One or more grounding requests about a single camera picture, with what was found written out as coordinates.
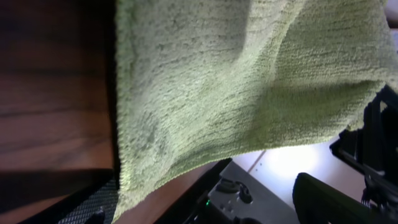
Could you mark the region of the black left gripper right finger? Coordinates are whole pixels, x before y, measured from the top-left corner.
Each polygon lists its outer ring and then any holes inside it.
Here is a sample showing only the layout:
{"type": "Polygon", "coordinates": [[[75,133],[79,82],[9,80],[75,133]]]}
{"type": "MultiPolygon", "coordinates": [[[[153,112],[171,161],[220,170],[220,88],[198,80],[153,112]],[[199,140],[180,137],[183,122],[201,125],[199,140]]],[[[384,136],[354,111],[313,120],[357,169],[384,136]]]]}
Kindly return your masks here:
{"type": "Polygon", "coordinates": [[[292,193],[301,224],[396,224],[386,213],[371,209],[307,173],[299,173],[292,193]]]}

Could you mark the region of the light green microfiber cloth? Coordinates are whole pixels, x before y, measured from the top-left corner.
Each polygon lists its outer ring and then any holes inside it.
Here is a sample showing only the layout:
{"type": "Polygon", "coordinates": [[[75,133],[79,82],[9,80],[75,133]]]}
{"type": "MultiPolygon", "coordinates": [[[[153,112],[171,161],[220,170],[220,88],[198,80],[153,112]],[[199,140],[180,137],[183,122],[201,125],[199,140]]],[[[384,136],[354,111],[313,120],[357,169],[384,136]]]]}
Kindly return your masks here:
{"type": "Polygon", "coordinates": [[[118,1],[114,218],[209,162],[361,128],[397,88],[385,4],[118,1]]]}

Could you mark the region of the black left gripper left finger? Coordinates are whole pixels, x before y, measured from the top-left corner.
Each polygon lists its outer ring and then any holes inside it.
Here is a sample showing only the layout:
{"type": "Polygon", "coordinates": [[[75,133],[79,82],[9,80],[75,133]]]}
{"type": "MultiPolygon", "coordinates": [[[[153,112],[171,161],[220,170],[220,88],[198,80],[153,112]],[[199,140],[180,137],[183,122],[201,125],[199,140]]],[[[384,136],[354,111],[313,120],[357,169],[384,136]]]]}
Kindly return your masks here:
{"type": "Polygon", "coordinates": [[[89,186],[20,224],[111,224],[118,203],[114,179],[89,186]]]}

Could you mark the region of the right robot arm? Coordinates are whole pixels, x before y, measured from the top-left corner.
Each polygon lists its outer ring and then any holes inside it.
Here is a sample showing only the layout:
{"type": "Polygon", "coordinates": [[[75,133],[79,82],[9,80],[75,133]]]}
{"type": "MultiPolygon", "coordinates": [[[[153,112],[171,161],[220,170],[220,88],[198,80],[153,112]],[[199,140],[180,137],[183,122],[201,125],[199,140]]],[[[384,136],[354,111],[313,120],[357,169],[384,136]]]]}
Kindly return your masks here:
{"type": "Polygon", "coordinates": [[[385,86],[364,109],[363,127],[330,145],[340,161],[364,175],[361,203],[397,222],[397,93],[385,86]]]}

